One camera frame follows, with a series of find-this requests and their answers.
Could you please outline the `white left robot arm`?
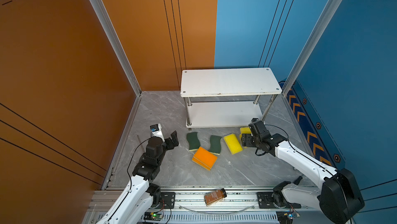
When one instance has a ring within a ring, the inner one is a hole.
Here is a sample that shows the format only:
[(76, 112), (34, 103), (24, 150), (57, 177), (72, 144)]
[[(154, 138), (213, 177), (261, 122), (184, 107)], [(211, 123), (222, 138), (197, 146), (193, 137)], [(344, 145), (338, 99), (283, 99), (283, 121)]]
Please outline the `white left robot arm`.
[(160, 186), (153, 183), (159, 174), (160, 166), (167, 151), (179, 146), (177, 132), (164, 138), (161, 131), (152, 131), (146, 151), (140, 157), (131, 173), (130, 180), (112, 205), (98, 221), (99, 224), (136, 224), (145, 212), (152, 206), (157, 206), (160, 200)]

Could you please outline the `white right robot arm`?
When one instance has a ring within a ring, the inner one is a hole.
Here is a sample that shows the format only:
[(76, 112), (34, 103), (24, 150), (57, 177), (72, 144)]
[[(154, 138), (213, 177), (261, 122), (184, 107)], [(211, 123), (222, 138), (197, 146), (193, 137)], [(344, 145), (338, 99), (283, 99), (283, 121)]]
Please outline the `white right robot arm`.
[(245, 147), (255, 148), (256, 156), (271, 154), (290, 164), (312, 183), (313, 187), (301, 186), (300, 176), (293, 182), (284, 181), (273, 188), (275, 207), (292, 207), (301, 204), (315, 208), (335, 224), (346, 224), (365, 207), (364, 198), (352, 172), (338, 170), (309, 156), (293, 145), (287, 137), (272, 135), (266, 124), (253, 118), (250, 133), (242, 135)]

